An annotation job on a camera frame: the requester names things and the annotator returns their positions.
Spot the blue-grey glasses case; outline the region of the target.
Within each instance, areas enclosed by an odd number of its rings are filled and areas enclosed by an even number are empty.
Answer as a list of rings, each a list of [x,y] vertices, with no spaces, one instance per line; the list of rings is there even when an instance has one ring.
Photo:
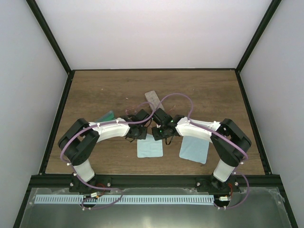
[[[106,114],[104,114],[102,117],[98,118],[96,122],[107,122],[115,120],[115,115],[113,111],[109,111]]]

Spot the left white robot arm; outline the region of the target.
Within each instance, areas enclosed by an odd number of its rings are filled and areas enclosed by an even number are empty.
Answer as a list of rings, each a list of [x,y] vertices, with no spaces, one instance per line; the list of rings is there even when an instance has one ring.
[[[147,135],[147,126],[134,115],[124,116],[106,122],[88,122],[80,118],[73,123],[58,141],[61,149],[60,159],[71,165],[80,177],[80,186],[87,192],[97,186],[89,157],[98,142],[123,137],[125,139],[143,140]]]

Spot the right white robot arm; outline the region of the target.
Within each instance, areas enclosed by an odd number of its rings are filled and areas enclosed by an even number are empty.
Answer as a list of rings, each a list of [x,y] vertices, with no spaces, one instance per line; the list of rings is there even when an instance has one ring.
[[[212,188],[223,191],[235,168],[248,159],[247,151],[252,142],[231,120],[222,122],[204,122],[189,119],[183,115],[166,117],[163,120],[154,117],[157,126],[152,128],[154,140],[190,136],[212,143],[219,156],[219,162],[212,173]]]

